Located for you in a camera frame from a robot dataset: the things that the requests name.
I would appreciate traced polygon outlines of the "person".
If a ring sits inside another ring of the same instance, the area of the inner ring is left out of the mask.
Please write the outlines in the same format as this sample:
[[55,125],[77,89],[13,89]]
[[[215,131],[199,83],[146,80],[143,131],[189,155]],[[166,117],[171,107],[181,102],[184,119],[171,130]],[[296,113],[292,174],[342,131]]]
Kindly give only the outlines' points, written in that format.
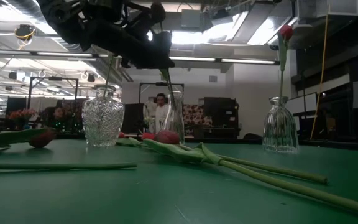
[[164,127],[165,119],[168,113],[168,105],[165,102],[166,95],[159,93],[156,97],[156,111],[155,111],[155,133],[158,134]]
[[61,107],[54,107],[48,114],[47,126],[56,129],[58,133],[68,133],[72,129],[72,117]]

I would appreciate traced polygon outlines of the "black cabinet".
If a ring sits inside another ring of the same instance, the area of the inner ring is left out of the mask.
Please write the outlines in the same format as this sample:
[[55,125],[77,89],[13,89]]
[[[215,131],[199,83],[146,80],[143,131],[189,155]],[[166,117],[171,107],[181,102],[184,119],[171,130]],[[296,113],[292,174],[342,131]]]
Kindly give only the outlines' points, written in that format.
[[208,138],[237,139],[238,115],[235,98],[204,97],[204,115],[211,118]]

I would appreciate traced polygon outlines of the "ribbed narrow-neck glass vase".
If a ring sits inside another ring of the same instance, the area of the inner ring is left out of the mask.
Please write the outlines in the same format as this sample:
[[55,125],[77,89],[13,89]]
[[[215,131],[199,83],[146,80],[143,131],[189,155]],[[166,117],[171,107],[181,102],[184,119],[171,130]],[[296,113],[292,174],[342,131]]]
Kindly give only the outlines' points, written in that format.
[[288,97],[269,99],[272,105],[264,119],[262,145],[266,151],[298,154],[298,133],[292,113],[285,107]]

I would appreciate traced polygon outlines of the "pink flower bouquet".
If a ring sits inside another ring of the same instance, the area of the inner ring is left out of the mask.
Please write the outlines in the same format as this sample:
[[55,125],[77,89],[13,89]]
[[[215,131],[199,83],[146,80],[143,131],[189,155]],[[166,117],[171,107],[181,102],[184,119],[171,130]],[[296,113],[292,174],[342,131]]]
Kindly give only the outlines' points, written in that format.
[[33,109],[21,109],[10,113],[8,119],[12,120],[15,124],[15,130],[21,131],[28,125],[29,120],[37,114]]

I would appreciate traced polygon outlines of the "round cut-glass vase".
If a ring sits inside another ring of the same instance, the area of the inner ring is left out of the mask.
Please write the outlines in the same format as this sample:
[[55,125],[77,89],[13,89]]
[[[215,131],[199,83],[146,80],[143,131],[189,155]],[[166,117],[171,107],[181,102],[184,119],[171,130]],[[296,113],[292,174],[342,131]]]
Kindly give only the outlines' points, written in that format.
[[125,104],[114,97],[112,85],[95,85],[96,96],[83,102],[82,122],[87,145],[116,145],[124,121]]

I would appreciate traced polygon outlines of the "green table mat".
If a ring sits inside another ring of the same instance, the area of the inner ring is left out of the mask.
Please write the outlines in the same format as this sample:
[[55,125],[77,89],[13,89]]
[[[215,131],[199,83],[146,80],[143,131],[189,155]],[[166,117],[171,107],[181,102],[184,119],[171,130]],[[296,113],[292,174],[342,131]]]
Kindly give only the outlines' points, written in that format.
[[222,166],[183,164],[135,147],[90,148],[83,140],[45,149],[16,144],[0,163],[120,163],[136,169],[0,170],[4,224],[358,224],[358,214]]

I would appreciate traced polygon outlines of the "slim flared glass vase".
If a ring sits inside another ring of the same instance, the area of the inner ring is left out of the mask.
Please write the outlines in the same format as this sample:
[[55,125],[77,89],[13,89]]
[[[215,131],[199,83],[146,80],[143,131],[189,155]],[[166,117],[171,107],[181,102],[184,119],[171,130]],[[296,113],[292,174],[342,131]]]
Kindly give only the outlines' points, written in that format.
[[179,143],[185,143],[185,124],[183,120],[183,93],[172,91],[168,94],[168,111],[163,130],[171,131],[179,136]]

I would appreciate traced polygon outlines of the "black artificial tulip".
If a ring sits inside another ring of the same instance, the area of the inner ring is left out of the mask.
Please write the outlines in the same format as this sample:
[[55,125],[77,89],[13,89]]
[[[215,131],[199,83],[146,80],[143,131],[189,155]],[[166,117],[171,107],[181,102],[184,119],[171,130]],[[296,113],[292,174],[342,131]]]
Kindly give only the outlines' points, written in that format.
[[166,81],[168,87],[168,113],[165,119],[163,129],[180,136],[180,122],[178,120],[177,92],[173,89],[172,80],[168,68],[160,69],[162,78]]

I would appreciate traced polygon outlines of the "LED light bar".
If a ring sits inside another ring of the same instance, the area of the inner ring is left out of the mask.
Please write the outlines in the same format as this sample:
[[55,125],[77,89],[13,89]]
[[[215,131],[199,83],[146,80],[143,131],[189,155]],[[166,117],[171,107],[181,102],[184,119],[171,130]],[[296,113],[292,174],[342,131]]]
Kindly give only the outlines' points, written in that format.
[[235,64],[255,64],[255,65],[280,65],[276,60],[254,60],[254,59],[236,59],[236,58],[208,58],[208,57],[179,57],[170,56],[174,61],[186,62],[213,62],[213,63],[235,63]]
[[0,50],[0,55],[32,55],[42,57],[108,58],[108,54],[38,52],[25,50]]

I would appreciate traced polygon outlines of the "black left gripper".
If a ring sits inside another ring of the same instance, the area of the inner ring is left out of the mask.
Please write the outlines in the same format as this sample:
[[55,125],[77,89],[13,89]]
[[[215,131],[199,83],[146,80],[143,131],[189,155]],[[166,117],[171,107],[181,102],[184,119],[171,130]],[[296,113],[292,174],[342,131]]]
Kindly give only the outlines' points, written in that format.
[[173,68],[170,59],[172,31],[153,33],[152,44],[137,40],[121,27],[103,19],[91,20],[85,25],[82,35],[82,49],[87,50],[96,45],[116,55],[122,56],[121,66],[130,68],[130,63],[137,69]]

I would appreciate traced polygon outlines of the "floral pattern sofa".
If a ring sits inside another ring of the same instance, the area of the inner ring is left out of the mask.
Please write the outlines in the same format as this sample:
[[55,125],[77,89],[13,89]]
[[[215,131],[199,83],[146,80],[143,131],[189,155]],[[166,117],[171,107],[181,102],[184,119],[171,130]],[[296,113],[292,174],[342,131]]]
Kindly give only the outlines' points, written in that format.
[[183,120],[185,124],[191,125],[205,125],[210,126],[212,120],[210,117],[204,115],[203,105],[183,105]]

